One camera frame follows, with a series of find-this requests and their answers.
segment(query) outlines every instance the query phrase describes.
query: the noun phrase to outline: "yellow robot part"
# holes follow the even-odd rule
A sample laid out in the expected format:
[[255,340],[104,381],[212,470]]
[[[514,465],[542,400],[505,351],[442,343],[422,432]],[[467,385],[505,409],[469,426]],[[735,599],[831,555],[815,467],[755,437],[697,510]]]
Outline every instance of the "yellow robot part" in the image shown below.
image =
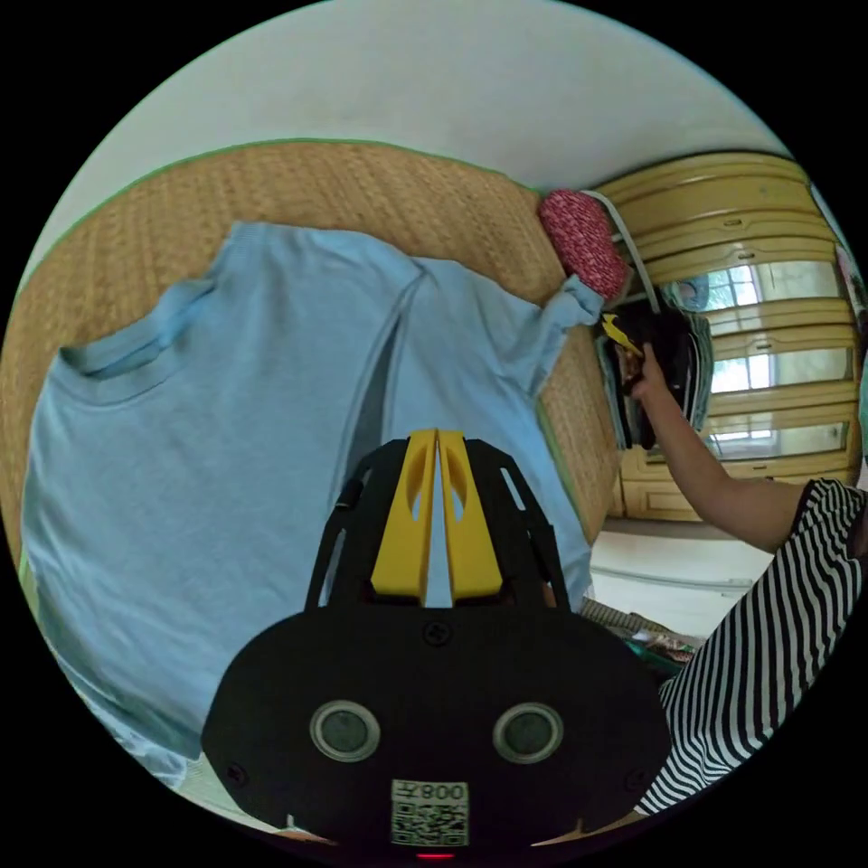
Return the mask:
[[[464,435],[460,431],[429,429],[410,435],[371,577],[378,596],[415,599],[422,603],[428,592],[437,446],[452,603],[493,597],[503,586]],[[462,505],[460,518],[456,515],[453,491]],[[414,518],[413,506],[417,498],[419,512]]]
[[[410,435],[371,576],[377,594],[422,602],[428,592],[436,446],[436,429],[413,431]],[[417,497],[419,515],[413,518]]]
[[[460,431],[439,431],[440,478],[446,519],[446,554],[452,604],[459,600],[491,597],[500,592],[503,577],[497,566],[486,517]],[[453,490],[461,501],[461,518],[455,515]]]

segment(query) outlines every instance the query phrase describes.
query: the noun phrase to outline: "fabric pile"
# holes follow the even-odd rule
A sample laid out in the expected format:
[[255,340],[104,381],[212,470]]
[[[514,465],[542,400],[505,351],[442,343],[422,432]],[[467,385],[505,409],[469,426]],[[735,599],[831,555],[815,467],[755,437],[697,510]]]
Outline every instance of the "fabric pile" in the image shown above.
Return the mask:
[[[652,345],[669,391],[678,401],[684,417],[699,432],[708,417],[712,393],[712,333],[704,316],[689,313],[674,303],[677,291],[677,285],[663,288],[664,305],[659,313],[655,313],[650,301],[645,299],[619,307],[618,327],[630,335],[635,346]],[[631,359],[630,350],[602,330],[595,347],[618,449],[653,448],[654,430],[641,406],[629,397],[636,368],[641,362]]]

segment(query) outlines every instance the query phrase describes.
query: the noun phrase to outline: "red patterned cloth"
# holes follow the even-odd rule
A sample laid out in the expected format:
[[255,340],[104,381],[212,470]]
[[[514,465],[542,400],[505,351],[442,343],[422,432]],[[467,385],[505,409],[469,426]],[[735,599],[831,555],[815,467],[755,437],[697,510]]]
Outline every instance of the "red patterned cloth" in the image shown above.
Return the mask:
[[539,215],[567,273],[607,301],[617,298],[630,268],[615,249],[603,206],[585,193],[554,190],[540,203]]

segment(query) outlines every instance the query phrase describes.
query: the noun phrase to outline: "hand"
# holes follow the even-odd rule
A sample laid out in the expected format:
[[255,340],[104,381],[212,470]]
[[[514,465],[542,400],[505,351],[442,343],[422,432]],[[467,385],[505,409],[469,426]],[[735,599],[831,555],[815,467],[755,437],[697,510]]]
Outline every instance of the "hand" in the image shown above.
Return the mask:
[[635,401],[643,401],[649,395],[658,394],[661,390],[668,391],[666,378],[654,355],[651,344],[643,344],[645,361],[642,362],[642,379],[633,387],[630,397]]

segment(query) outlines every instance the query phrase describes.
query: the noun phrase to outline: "white wall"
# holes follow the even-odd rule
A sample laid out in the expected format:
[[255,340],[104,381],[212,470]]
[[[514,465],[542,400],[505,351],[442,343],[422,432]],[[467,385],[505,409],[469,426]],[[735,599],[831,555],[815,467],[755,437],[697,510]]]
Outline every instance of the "white wall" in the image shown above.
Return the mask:
[[735,540],[603,531],[591,553],[594,595],[673,630],[707,637],[765,572],[771,555]]
[[689,61],[594,13],[551,0],[332,0],[217,46],[135,106],[58,202],[25,276],[142,175],[292,137],[391,142],[546,188],[700,151],[787,153]]

